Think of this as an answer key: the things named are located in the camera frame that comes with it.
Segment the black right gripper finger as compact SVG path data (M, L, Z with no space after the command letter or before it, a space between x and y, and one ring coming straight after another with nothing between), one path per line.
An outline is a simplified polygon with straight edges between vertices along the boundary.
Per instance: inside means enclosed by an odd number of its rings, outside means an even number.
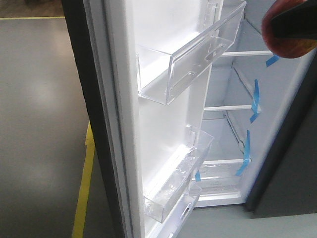
M315 0L281 0L273 8L270 21L273 35L284 39L317 38L317 2Z

